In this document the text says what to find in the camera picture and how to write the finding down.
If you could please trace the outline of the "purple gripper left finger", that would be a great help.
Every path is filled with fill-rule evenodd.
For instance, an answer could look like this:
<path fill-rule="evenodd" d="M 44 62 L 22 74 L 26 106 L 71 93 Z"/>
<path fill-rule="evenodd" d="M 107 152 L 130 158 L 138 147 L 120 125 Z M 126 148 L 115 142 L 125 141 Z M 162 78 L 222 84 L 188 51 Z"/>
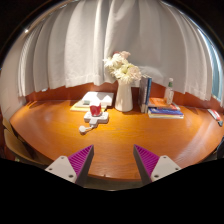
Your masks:
<path fill-rule="evenodd" d="M 70 156 L 60 156 L 46 171 L 65 180 L 84 186 L 94 156 L 94 146 L 87 146 Z"/>

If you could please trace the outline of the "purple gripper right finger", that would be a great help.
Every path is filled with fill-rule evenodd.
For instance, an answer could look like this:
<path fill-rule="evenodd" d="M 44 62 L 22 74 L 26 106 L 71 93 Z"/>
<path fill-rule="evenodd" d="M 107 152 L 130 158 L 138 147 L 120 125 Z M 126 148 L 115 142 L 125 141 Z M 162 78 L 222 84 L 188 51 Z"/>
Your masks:
<path fill-rule="evenodd" d="M 133 154 L 144 185 L 180 170 L 167 155 L 158 156 L 139 145 L 134 145 Z"/>

